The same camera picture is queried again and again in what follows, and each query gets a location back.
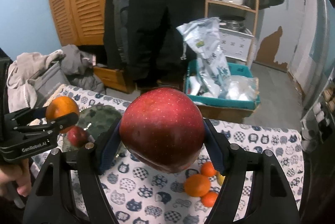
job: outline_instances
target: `blue gripper pad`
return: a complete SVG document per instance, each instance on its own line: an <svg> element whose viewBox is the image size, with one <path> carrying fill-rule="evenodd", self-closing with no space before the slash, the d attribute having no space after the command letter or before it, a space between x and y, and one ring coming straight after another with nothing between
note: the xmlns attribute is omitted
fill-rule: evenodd
<svg viewBox="0 0 335 224"><path fill-rule="evenodd" d="M100 153L100 165L98 166L99 174L103 174L109 170L114 161L114 156L119 148L121 138L119 133L120 123L115 127L114 132L110 135L109 140L106 142L103 151Z"/></svg>
<svg viewBox="0 0 335 224"><path fill-rule="evenodd" d="M205 147L207 149L208 155L212 161L214 169L216 171L219 171L220 173L223 173L224 172L223 154L213 134L211 133L205 122L204 125L205 125Z"/></svg>

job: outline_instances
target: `teal storage bin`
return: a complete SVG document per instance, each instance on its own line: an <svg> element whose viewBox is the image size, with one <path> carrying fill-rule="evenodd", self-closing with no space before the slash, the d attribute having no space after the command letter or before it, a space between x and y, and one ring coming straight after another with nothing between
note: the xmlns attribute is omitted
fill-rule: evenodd
<svg viewBox="0 0 335 224"><path fill-rule="evenodd" d="M252 78L252 74L249 68L245 65L228 63L229 70L232 75L244 76L248 78ZM189 62L187 77L186 77L186 85L185 85L185 93L187 96L195 102L201 102L209 106L214 107L222 107L222 108L237 108L237 109L247 109L247 110L255 110L256 107L261 103L259 95L257 96L256 101L243 101L243 100L232 100L232 99L214 99L211 97L204 96L193 96L188 94L189 91L189 77L197 73L197 61L192 60Z"/></svg>

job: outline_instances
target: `large red apple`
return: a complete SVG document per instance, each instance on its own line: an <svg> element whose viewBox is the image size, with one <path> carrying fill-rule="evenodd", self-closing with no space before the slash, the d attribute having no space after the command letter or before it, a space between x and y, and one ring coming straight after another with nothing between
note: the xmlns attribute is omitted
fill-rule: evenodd
<svg viewBox="0 0 335 224"><path fill-rule="evenodd" d="M166 173L189 167L205 138L201 112L184 93L159 88L135 99L120 124L120 137L140 161Z"/></svg>
<svg viewBox="0 0 335 224"><path fill-rule="evenodd" d="M71 145L80 148L88 142L87 132L78 126L73 126L66 134Z"/></svg>

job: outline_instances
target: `gray storage box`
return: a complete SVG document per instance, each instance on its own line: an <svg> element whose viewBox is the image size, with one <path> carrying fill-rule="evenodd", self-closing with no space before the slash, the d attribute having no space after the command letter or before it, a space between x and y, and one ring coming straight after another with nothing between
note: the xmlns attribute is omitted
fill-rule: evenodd
<svg viewBox="0 0 335 224"><path fill-rule="evenodd" d="M61 71L60 63L56 62L41 77L35 80L33 85L37 94L35 107L42 107L61 84L69 85L70 83Z"/></svg>

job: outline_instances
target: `tablecloth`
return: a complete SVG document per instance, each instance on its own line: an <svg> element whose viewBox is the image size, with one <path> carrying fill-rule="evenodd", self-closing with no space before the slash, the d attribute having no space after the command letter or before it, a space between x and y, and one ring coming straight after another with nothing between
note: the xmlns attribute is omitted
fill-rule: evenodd
<svg viewBox="0 0 335 224"><path fill-rule="evenodd" d="M48 105L58 96L73 98L80 109L95 104L115 107L124 113L130 102L113 98L72 85L62 85L46 102ZM296 130L265 128L244 124L228 123L211 119L218 132L226 135L231 143L237 143L245 150L261 153L270 149L276 155L294 194L297 207L303 190L304 161L301 150L301 137ZM35 120L32 124L42 124L45 120ZM63 146L63 136L59 136L58 148ZM33 159L41 168L50 151ZM113 167L100 176L105 194L119 222L126 224L183 223L198 224L206 220L210 208L202 205L200 198L192 198L184 193L183 182L192 174L198 173L204 162L209 161L206 148L196 162L184 172L166 174L139 162L128 151L122 153ZM78 174L72 171L72 183L77 207L86 212L80 190ZM220 191L215 176L210 178L211 190ZM245 215L252 184L252 172L246 173L241 200L235 220Z"/></svg>

